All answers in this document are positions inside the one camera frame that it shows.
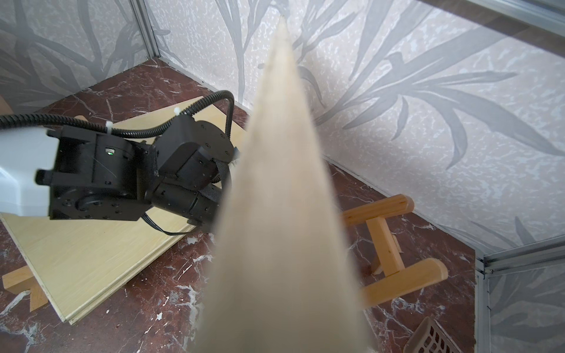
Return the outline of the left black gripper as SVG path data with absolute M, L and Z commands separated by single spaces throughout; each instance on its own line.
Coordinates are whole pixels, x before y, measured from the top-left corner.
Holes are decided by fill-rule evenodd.
M 49 187 L 51 220 L 147 221 L 152 208 L 189 224 L 213 223 L 235 147 L 208 121 L 175 118 L 151 144 L 64 126 L 48 131 L 59 141 L 52 169 L 35 182 Z

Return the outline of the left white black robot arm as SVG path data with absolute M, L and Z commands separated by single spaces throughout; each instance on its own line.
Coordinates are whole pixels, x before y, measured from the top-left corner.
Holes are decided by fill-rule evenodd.
M 148 129 L 47 114 L 1 117 L 1 211 L 51 220 L 157 224 L 165 210 L 209 227 L 230 183 L 234 97 L 213 94 Z

